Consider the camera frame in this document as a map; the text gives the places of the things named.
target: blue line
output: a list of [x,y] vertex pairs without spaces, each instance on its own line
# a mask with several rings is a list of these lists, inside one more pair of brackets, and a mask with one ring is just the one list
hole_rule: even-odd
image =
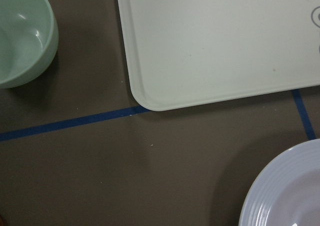
[[57,131],[57,130],[66,129],[70,127],[77,127],[77,126],[86,125],[86,124],[95,123],[95,122],[107,121],[107,120],[116,119],[120,117],[127,117],[127,116],[140,114],[148,111],[149,111],[148,109],[142,106],[136,106],[136,107],[124,108],[116,111],[99,113],[99,114],[85,116],[85,117],[78,117],[78,118],[69,119],[69,120],[60,121],[60,122],[49,123],[49,124],[36,126],[36,127],[29,127],[26,129],[21,129],[21,130],[16,130],[11,132],[4,132],[4,133],[0,133],[0,142],[21,138],[21,137],[27,137],[27,136],[36,135],[36,134],[45,133],[45,132]]
[[292,95],[295,101],[295,105],[299,111],[301,121],[304,126],[304,130],[306,131],[306,135],[309,140],[316,139],[316,134],[314,132],[314,128],[312,127],[311,121],[308,116],[308,112],[306,110],[304,101],[302,100],[300,91],[298,89],[292,90]]

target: white tray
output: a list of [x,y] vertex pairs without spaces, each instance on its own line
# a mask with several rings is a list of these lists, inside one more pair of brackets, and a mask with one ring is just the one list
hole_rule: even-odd
[[320,84],[320,0],[118,4],[131,91],[148,109]]

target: plate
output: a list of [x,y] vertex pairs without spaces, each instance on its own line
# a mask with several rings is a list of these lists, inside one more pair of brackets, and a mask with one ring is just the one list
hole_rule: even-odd
[[320,222],[320,139],[272,160],[252,184],[239,226],[311,226]]
[[320,84],[320,0],[118,0],[130,87],[163,111]]

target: mint green bowl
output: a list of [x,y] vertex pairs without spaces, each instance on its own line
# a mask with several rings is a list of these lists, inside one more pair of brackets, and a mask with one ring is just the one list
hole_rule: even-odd
[[0,0],[0,88],[20,86],[44,72],[58,40],[48,0]]

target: brown table surface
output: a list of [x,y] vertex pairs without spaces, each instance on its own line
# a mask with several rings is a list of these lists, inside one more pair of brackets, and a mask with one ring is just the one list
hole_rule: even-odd
[[320,87],[144,112],[117,0],[49,1],[53,63],[0,90],[6,225],[237,225],[268,162],[320,133]]

